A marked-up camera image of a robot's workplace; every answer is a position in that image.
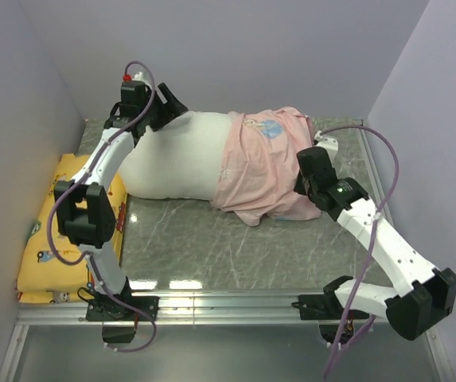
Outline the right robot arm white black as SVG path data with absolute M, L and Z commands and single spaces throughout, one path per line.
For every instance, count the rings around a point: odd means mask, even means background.
M 452 313 L 456 274 L 424 259 L 383 217 L 368 192 L 350 177 L 339 178 L 327 150 L 314 146 L 298 155 L 297 193 L 306 196 L 365 248 L 391 281 L 390 287 L 341 276 L 315 302 L 300 296 L 296 306 L 317 319 L 341 318 L 351 310 L 387 318 L 413 341 Z

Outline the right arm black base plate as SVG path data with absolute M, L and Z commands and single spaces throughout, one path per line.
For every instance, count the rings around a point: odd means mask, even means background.
M 344 308 L 327 294 L 301 294 L 291 306 L 298 309 L 301 321 L 340 320 Z

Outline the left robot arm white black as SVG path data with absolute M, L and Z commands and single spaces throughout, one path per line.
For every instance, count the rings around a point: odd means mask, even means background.
M 159 131 L 187 111 L 166 84 L 124 76 L 120 100 L 111 109 L 97 147 L 76 175 L 54 186 L 47 227 L 57 227 L 80 250 L 76 260 L 57 258 L 68 266 L 87 262 L 94 279 L 92 307 L 115 320 L 128 318 L 134 302 L 112 244 L 117 220 L 107 190 L 147 130 Z

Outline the white pillow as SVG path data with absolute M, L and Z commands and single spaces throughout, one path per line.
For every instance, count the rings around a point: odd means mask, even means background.
M 127 193 L 212 200 L 231 127 L 227 114 L 188 111 L 159 131 L 148 129 L 119 168 Z

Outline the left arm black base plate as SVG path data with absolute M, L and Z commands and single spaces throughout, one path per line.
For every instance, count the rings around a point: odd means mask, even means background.
M 154 320 L 157 317 L 159 297 L 130 296 L 126 305 L 141 310 Z M 113 301 L 105 294 L 91 300 L 88 304 L 85 320 L 87 322 L 128 322 L 135 320 L 136 313 Z

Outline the purple princess print pillowcase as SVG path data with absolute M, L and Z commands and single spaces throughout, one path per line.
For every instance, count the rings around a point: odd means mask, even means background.
M 232 126 L 212 206 L 235 213 L 252 227 L 263 216 L 291 221 L 319 218 L 320 209 L 294 191 L 297 153 L 313 145 L 310 117 L 294 107 L 229 116 Z

